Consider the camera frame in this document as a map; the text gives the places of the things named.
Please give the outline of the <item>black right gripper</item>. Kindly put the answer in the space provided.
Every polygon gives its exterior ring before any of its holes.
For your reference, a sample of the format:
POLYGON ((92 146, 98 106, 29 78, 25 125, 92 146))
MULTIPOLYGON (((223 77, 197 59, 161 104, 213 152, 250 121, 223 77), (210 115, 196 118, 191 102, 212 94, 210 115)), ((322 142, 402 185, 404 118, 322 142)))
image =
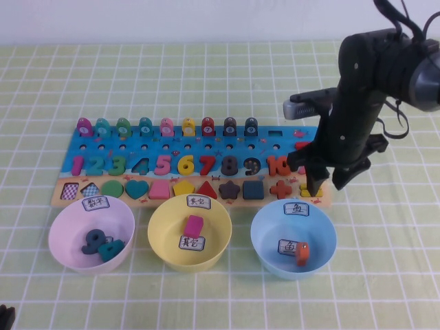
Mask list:
POLYGON ((383 106, 383 101, 371 103, 363 99, 287 101, 288 120, 320 116, 314 140, 287 156, 292 170, 306 168, 307 191, 312 197, 329 178, 328 167, 335 168, 332 182, 337 190, 342 190, 371 167, 371 153, 385 151, 385 137, 371 135, 383 106))

